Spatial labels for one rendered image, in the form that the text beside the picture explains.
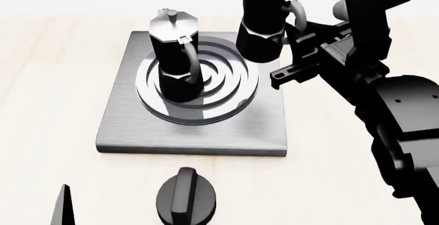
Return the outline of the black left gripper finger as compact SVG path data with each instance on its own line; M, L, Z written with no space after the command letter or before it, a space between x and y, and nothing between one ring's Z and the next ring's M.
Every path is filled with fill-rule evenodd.
M75 225L71 189L63 184L58 194L50 225Z

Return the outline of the grey round spiral burner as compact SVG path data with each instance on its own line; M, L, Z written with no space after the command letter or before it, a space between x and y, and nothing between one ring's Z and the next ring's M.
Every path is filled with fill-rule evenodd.
M259 70L237 51L232 41L201 36L198 55L204 78L200 96L186 103L165 99L159 89L158 60L154 53L141 62L136 89L141 103L160 119L189 126L217 123L240 113L255 97Z

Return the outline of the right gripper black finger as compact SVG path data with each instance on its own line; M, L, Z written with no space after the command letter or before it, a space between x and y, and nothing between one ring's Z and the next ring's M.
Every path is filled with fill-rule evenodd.
M291 23L285 23L285 35L283 44L289 45L291 49L314 49L317 45L316 36L320 31L320 24L308 21L306 29L302 32Z
M279 90L282 84L292 80L305 82L318 76L319 69L319 64L291 64L270 73L271 87Z

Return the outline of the black round stove knob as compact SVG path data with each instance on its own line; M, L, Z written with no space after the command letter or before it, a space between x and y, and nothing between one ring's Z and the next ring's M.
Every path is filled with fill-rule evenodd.
M164 225L207 225L216 206L213 185L191 167L180 168L156 196L156 210Z

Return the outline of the grey square stove plate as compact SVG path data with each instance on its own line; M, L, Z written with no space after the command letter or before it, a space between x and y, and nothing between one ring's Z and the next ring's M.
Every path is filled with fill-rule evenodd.
M233 32L202 32L235 43ZM201 126L160 119L141 103L135 81L141 62L154 53L146 31L131 33L99 127L99 152L135 154L203 154L285 156L287 137L283 95L271 87L270 72L278 61L256 64L258 90L240 113Z

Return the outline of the black moka pot silver lid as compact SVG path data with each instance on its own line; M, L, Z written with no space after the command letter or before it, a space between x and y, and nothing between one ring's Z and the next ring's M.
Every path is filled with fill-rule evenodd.
M293 28L307 28L305 9L298 0L243 0L244 14L236 48L246 60L267 63L276 60L283 48L286 18L295 16Z
M165 99L184 103L197 98L204 87L198 59L198 19L164 8L150 21L149 35Z

